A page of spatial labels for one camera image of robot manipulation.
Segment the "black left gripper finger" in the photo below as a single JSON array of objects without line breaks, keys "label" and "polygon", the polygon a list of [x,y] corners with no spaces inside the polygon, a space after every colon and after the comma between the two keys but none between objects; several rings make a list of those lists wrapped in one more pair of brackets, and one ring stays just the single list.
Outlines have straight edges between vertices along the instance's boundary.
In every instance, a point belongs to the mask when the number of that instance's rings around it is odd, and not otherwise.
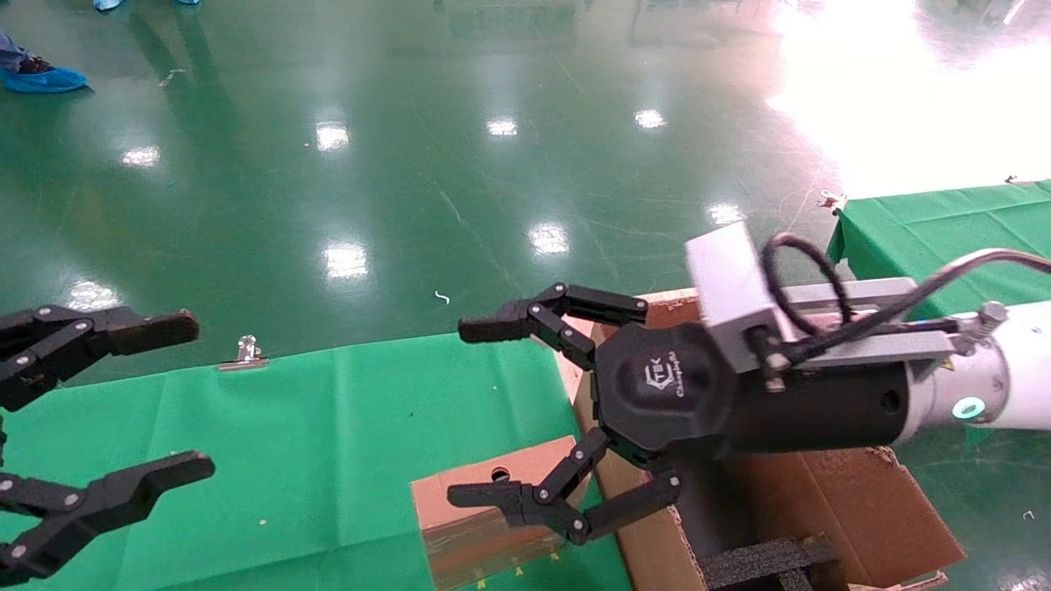
[{"label": "black left gripper finger", "polygon": [[108,355],[138,355],[200,337],[193,313],[143,317],[128,307],[56,305],[1,318],[1,404],[18,411]]},{"label": "black left gripper finger", "polygon": [[38,524],[2,544],[2,586],[48,579],[98,536],[147,519],[164,493],[214,474],[213,460],[200,451],[146,461],[83,488],[4,472],[2,512]]}]

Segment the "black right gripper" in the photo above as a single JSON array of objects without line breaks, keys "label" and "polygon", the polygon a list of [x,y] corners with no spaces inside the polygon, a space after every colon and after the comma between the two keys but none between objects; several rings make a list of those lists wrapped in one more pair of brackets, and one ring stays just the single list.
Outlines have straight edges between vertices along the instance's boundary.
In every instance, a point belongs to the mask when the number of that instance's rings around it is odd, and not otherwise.
[{"label": "black right gripper", "polygon": [[[903,363],[794,370],[781,392],[770,392],[761,371],[736,373],[701,325],[637,325],[647,310],[650,302],[641,298],[556,283],[539,295],[509,300],[495,314],[459,318],[465,343],[535,337],[577,368],[593,370],[594,414],[601,428],[583,434],[539,485],[520,480],[451,485],[447,500],[458,508],[495,507],[511,528],[544,526],[580,546],[680,497],[681,478],[668,469],[586,510],[575,508],[568,498],[611,445],[620,457],[645,467],[673,456],[881,447],[904,434],[910,388]],[[565,317],[622,328],[596,346]]]}]

